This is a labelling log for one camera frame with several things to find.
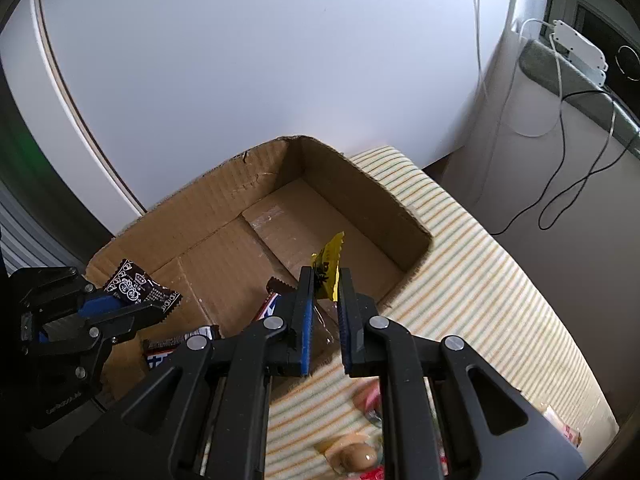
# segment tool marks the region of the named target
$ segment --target striped cushion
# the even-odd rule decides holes
[[[516,262],[438,184],[391,147],[351,159],[415,212],[433,234],[421,272],[383,313],[413,334],[459,334],[532,403],[550,404],[582,432],[587,464],[618,430],[589,365]],[[316,447],[376,430],[354,406],[372,379],[346,377],[340,356],[271,405],[269,478],[334,478]]]

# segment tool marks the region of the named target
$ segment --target snack package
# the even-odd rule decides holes
[[[265,317],[273,316],[273,311],[276,308],[276,301],[280,295],[277,292],[269,292],[267,297],[262,302],[260,309],[254,316],[254,321],[258,321],[259,319],[264,319]]]
[[[122,260],[118,270],[104,285],[104,291],[115,296],[124,305],[141,301],[157,301],[167,312],[180,303],[182,295],[151,279],[144,270],[131,260]]]
[[[220,339],[220,331],[217,325],[201,326],[193,332],[187,332],[186,334],[170,337],[169,339],[162,339],[161,341],[144,339],[142,341],[142,353],[145,356],[145,361],[149,369],[151,370],[161,365],[167,356],[171,355],[183,341],[187,341],[192,335],[203,335],[210,341]]]
[[[385,480],[385,467],[380,465],[373,471],[361,474],[358,478],[360,480]]]
[[[344,231],[335,235],[319,253],[311,255],[317,300],[338,301],[340,251]]]
[[[362,478],[361,475],[379,468],[383,462],[383,453],[381,434],[349,433],[327,447],[324,457],[339,475]]]
[[[380,381],[373,381],[365,391],[364,416],[375,427],[382,428]]]
[[[580,446],[580,443],[582,442],[580,431],[574,430],[574,428],[572,428],[568,424],[565,424],[564,420],[562,420],[556,413],[556,410],[554,410],[548,404],[539,404],[536,406],[536,408],[540,413],[542,413],[542,416],[544,416],[546,420],[548,420],[551,425],[556,428],[556,430],[558,430],[566,437],[569,442],[571,442],[575,447]]]

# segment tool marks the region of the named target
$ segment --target white device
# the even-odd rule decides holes
[[[561,20],[554,20],[552,37],[569,51],[569,62],[595,85],[604,85],[609,65],[597,46]]]

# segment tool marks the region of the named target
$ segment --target white wall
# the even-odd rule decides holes
[[[484,193],[474,203],[513,68],[515,43],[514,34],[508,35],[490,83],[492,102],[444,176],[444,187],[490,232],[503,229],[538,198],[561,156],[559,127],[537,139],[514,133],[548,130],[558,113],[558,97],[518,70]],[[607,135],[569,105],[564,106],[563,117],[567,156],[548,199],[587,173]],[[612,140],[598,167],[621,150],[620,143]],[[549,208],[543,225],[570,199]],[[640,161],[625,153],[610,170],[590,178],[574,206],[542,232],[537,221],[545,204],[521,216],[497,240],[565,323],[614,412],[624,416],[640,400]]]
[[[462,143],[475,97],[472,0],[42,3],[78,111],[146,207],[283,134],[425,166]],[[481,1],[484,66],[509,4]]]
[[[82,134],[47,60],[36,0],[21,0],[0,34],[0,57],[18,110],[42,153],[112,233],[140,216]]]

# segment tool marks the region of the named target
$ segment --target cable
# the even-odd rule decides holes
[[[545,206],[545,208],[542,210],[542,212],[540,213],[540,216],[538,217],[538,227],[543,230],[546,231],[548,229],[550,229],[553,224],[556,223],[556,221],[558,220],[558,218],[560,218],[560,215],[562,215],[562,213],[564,213],[567,209],[569,209],[569,207],[571,207],[575,201],[578,199],[578,196],[580,195],[580,193],[582,192],[582,190],[584,189],[584,186],[586,185],[586,181],[589,179],[589,177],[592,174],[595,173],[599,173],[601,171],[604,170],[608,170],[611,166],[613,166],[617,161],[620,160],[620,158],[622,158],[622,155],[624,155],[624,153],[626,152],[626,149],[631,145],[631,143],[633,142],[633,140],[635,139],[635,136],[631,137],[631,140],[627,143],[627,145],[625,146],[625,149],[622,151],[622,153],[620,153],[620,155],[618,156],[618,158],[616,158],[616,160],[614,160],[612,163],[607,164],[606,166],[600,168],[599,170],[593,171],[593,168],[595,168],[596,164],[598,163],[598,161],[600,160],[600,158],[602,157],[604,151],[606,150],[608,143],[610,141],[611,136],[613,135],[613,129],[614,129],[614,122],[615,122],[615,116],[616,116],[616,108],[615,105],[618,104],[620,107],[624,108],[624,105],[622,104],[622,102],[620,102],[619,99],[617,99],[615,96],[611,95],[609,92],[605,91],[605,90],[583,90],[580,92],[572,92],[571,94],[567,94],[565,95],[561,102],[566,101],[569,97],[573,97],[576,95],[584,95],[584,94],[606,94],[607,96],[609,96],[609,98],[612,101],[612,106],[613,106],[613,114],[612,114],[612,125],[611,128],[609,130],[609,135],[607,136],[607,141],[605,142],[605,145],[603,146],[602,150],[600,150],[600,153],[598,154],[596,160],[593,162],[593,164],[591,165],[590,170],[588,171],[587,175],[585,175],[582,179],[577,180],[576,182],[574,182],[573,184],[571,184],[571,186],[569,186],[568,188],[566,188],[565,190],[562,190],[560,193],[558,193],[557,195],[555,195],[551,201],[549,202],[549,204],[551,204],[551,202],[555,201],[556,199],[558,199],[559,196],[563,195],[564,193],[566,193],[567,191],[569,191],[570,189],[572,189],[574,186],[580,184],[581,182],[583,182],[580,190],[578,191],[578,193],[576,194],[576,196],[574,197],[574,199],[571,201],[571,203],[566,206],[564,209],[562,209],[562,211],[556,216],[556,218],[553,220],[553,222],[551,223],[551,225],[543,228],[541,225],[541,218],[543,213],[546,211],[547,207],[549,206],[549,204],[547,204]],[[562,157],[560,159],[560,164],[558,165],[558,168],[553,172],[553,174],[551,175],[551,177],[549,178],[548,182],[546,183],[545,188],[542,190],[542,193],[540,194],[540,197],[531,205],[529,205],[528,207],[524,208],[523,210],[521,210],[519,213],[517,213],[516,216],[514,216],[511,221],[507,224],[507,227],[505,227],[502,231],[497,232],[497,233],[490,233],[491,236],[499,236],[501,234],[503,234],[504,232],[507,231],[507,229],[509,229],[509,227],[511,227],[511,225],[516,221],[516,219],[518,219],[519,216],[523,215],[524,213],[526,213],[528,210],[532,209],[533,207],[537,206],[540,201],[543,199],[547,189],[549,188],[549,186],[551,186],[551,183],[553,182],[553,179],[556,177],[556,175],[559,173],[560,169],[562,168],[562,165],[564,164],[564,160],[565,160],[565,156],[566,156],[566,133],[564,130],[564,120],[562,118],[562,110],[560,111],[560,126],[561,126],[561,132],[562,132]]]
[[[560,158],[560,164],[558,164],[558,167],[556,168],[556,170],[553,172],[553,174],[551,175],[551,178],[548,180],[548,182],[546,183],[545,189],[542,190],[542,193],[540,193],[540,196],[538,197],[538,199],[531,205],[529,205],[528,207],[524,208],[522,211],[520,211],[516,216],[514,216],[511,221],[507,224],[507,227],[505,227],[502,231],[497,232],[497,233],[489,233],[491,236],[499,236],[503,233],[505,233],[507,231],[507,229],[509,229],[509,227],[511,227],[511,224],[513,224],[516,219],[526,213],[529,209],[537,206],[540,201],[544,198],[546,190],[549,189],[549,186],[551,186],[551,183],[553,182],[553,179],[556,177],[556,175],[559,173],[560,169],[562,168],[562,165],[564,164],[564,158],[566,156],[566,139],[564,137],[564,128],[562,128],[562,157]]]
[[[636,52],[636,50],[628,45],[620,45],[620,47],[618,48],[618,51],[616,52],[616,65],[618,66],[618,70],[620,70],[620,72],[622,72],[622,75],[625,76],[627,79],[629,79],[629,81],[640,81],[640,79],[631,77],[629,75],[626,74],[626,72],[624,70],[622,70],[622,67],[620,66],[620,62],[618,61],[618,56],[620,55],[620,51],[622,51],[623,48],[628,48],[631,52],[633,52],[636,55],[636,59],[638,60],[638,65],[640,65],[640,56],[638,56],[638,53]]]
[[[104,407],[104,405],[98,399],[96,399],[95,396],[92,397],[92,401],[94,402],[94,404],[97,406],[97,408],[101,412],[105,413],[107,411],[107,409]]]
[[[514,130],[514,132],[516,132],[517,134],[523,136],[523,137],[542,137],[545,136],[546,134],[548,134],[549,132],[551,132],[556,126],[558,126],[558,121],[560,120],[560,114],[562,113],[562,71],[560,70],[560,54],[558,54],[558,50],[556,49],[556,42],[554,41],[554,35],[550,34],[548,36],[549,39],[549,43],[551,44],[551,49],[554,51],[554,59],[556,60],[556,72],[558,74],[558,98],[560,99],[559,103],[558,103],[558,118],[556,119],[556,122],[554,123],[554,125],[548,129],[546,132],[543,132],[541,134],[537,134],[537,135],[527,135],[527,134],[523,134],[522,132],[518,132],[516,130]]]
[[[500,114],[498,115],[498,122],[495,125],[494,135],[492,137],[492,143],[491,143],[491,150],[490,150],[490,154],[489,154],[489,160],[488,160],[487,164],[484,167],[484,175],[482,176],[482,184],[481,184],[481,187],[480,187],[480,191],[479,191],[478,196],[476,197],[476,199],[474,200],[472,205],[478,204],[478,202],[482,198],[482,194],[484,193],[484,186],[486,184],[486,180],[487,180],[487,177],[489,175],[489,168],[491,168],[491,163],[494,161],[495,146],[496,146],[496,144],[498,142],[498,134],[500,133],[500,125],[502,124],[502,117],[503,117],[504,111],[505,111],[505,109],[507,107],[507,103],[509,102],[509,97],[511,97],[511,90],[513,89],[513,83],[515,81],[516,72],[518,70],[518,59],[520,58],[520,45],[522,44],[522,38],[523,38],[523,34],[524,34],[524,29],[525,29],[525,27],[527,26],[528,23],[532,23],[532,22],[541,23],[542,25],[546,25],[549,28],[553,28],[554,27],[550,23],[547,23],[544,20],[539,20],[537,18],[529,18],[528,20],[525,20],[524,22],[522,22],[522,25],[520,26],[520,33],[518,34],[518,47],[517,47],[517,53],[516,53],[516,61],[514,62],[513,70],[511,71],[511,78],[510,78],[510,81],[509,81],[509,88],[507,90],[507,95],[504,98],[504,102],[502,103],[502,108],[500,108]],[[558,51],[555,50],[555,47],[554,47],[554,52],[556,53],[556,68],[558,69],[558,88],[562,89],[562,72],[560,70],[560,60],[558,59]]]
[[[613,136],[613,128],[616,124],[616,102],[615,100],[611,99],[611,107],[613,108],[613,112],[611,115],[611,127],[609,129],[609,135],[607,136],[607,140],[604,143],[604,146],[602,147],[602,149],[600,150],[600,153],[598,154],[598,156],[596,157],[596,159],[593,161],[593,164],[591,165],[591,167],[589,168],[589,171],[587,172],[587,174],[582,177],[580,180],[577,180],[576,182],[574,182],[573,184],[571,184],[571,186],[569,186],[568,188],[566,188],[565,190],[562,190],[560,193],[558,193],[557,195],[555,195],[542,209],[542,211],[540,212],[540,215],[538,216],[538,227],[541,231],[547,231],[548,229],[551,229],[554,224],[558,221],[558,219],[562,216],[562,213],[564,213],[567,209],[569,209],[576,200],[578,200],[578,197],[580,196],[580,193],[582,193],[582,190],[584,189],[584,186],[587,185],[587,181],[589,179],[589,177],[595,173],[599,173],[600,171],[606,170],[607,168],[610,168],[611,166],[613,166],[617,161],[620,160],[620,158],[622,158],[623,153],[626,152],[626,149],[631,145],[631,142],[634,140],[635,136],[631,137],[631,140],[627,143],[627,145],[625,146],[625,149],[622,150],[622,153],[620,153],[620,155],[616,158],[616,160],[614,160],[611,164],[609,164],[608,166],[605,166],[604,168],[600,168],[597,171],[593,171],[593,169],[596,167],[596,164],[600,161],[600,159],[602,158],[602,155],[604,154],[605,150],[607,149],[607,146],[609,145],[609,141],[611,140],[611,137]],[[573,188],[574,186],[576,186],[579,182],[582,183],[582,185],[580,186],[580,189],[578,190],[578,193],[575,194],[574,198],[571,200],[571,202],[568,203],[568,205],[566,205],[564,208],[562,208],[562,210],[556,215],[556,217],[553,219],[553,221],[551,222],[551,224],[549,224],[547,227],[542,227],[542,215],[545,213],[545,211],[547,210],[547,208],[553,203],[555,202],[556,199],[558,199],[560,196],[562,196],[564,193],[566,193],[567,191],[569,191],[571,188]]]
[[[482,56],[480,53],[480,0],[474,1],[474,26],[476,28],[476,59],[478,62],[478,86],[484,91],[484,98],[489,100],[489,92],[486,89],[486,81],[482,75]]]

